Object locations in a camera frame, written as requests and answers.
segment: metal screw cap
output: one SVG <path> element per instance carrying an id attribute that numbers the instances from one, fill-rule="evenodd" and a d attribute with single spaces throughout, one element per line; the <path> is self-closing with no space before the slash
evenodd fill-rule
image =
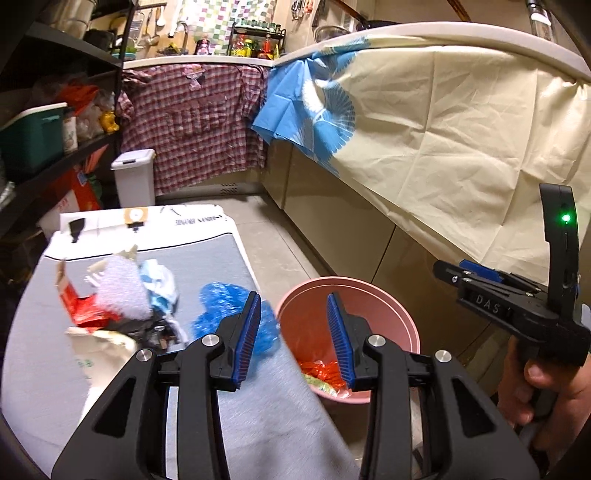
<path id="1" fill-rule="evenodd" d="M 372 335 L 368 338 L 368 342 L 373 346 L 384 346 L 386 345 L 386 339 L 381 335 Z"/>
<path id="2" fill-rule="evenodd" d="M 442 364 L 446 364 L 452 359 L 452 355 L 447 350 L 438 350 L 435 353 L 435 358 L 439 360 Z"/>
<path id="3" fill-rule="evenodd" d="M 220 342 L 220 337 L 215 335 L 214 333 L 210 333 L 201 339 L 201 343 L 205 346 L 214 346 Z"/>
<path id="4" fill-rule="evenodd" d="M 142 348 L 140 351 L 138 351 L 138 353 L 135 354 L 135 357 L 140 362 L 147 362 L 152 358 L 152 350 L 148 348 Z"/>

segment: spice rack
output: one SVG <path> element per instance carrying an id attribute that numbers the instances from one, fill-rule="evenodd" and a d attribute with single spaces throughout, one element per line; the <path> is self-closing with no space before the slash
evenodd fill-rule
<path id="1" fill-rule="evenodd" d="M 236 25 L 236 23 L 233 23 L 226 55 L 232 55 L 232 45 L 234 45 L 236 35 L 245 35 L 247 37 L 256 37 L 261 39 L 265 39 L 267 35 L 269 35 L 271 39 L 278 40 L 279 52 L 283 52 L 286 33 L 287 30 L 285 28 L 283 30 L 275 31 L 248 25 Z"/>

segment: human hand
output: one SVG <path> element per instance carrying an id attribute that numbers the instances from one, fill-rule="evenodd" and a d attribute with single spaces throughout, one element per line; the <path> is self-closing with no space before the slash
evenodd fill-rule
<path id="1" fill-rule="evenodd" d="M 591 355 L 581 368 L 541 359 L 530 360 L 523 368 L 517 356 L 517 339 L 511 337 L 498 389 L 498 408 L 512 427 L 526 425 L 533 419 L 534 409 L 529 402 L 535 388 L 558 394 L 552 415 L 532 444 L 536 450 L 546 452 L 550 465 L 554 465 L 591 414 Z"/>

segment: green storage box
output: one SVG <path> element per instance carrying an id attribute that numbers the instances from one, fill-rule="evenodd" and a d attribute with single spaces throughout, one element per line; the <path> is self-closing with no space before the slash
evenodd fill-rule
<path id="1" fill-rule="evenodd" d="M 0 151 L 8 172 L 30 176 L 64 154 L 62 124 L 67 103 L 22 111 L 0 129 Z"/>

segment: faucet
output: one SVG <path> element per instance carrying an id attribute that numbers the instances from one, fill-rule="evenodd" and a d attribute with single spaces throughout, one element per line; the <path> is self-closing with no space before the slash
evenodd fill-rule
<path id="1" fill-rule="evenodd" d="M 179 25 L 183 26 L 184 36 L 183 36 L 183 48 L 181 48 L 181 55 L 187 55 L 189 51 L 187 50 L 187 42 L 189 41 L 189 26 L 187 22 L 179 21 L 177 22 L 177 28 Z"/>

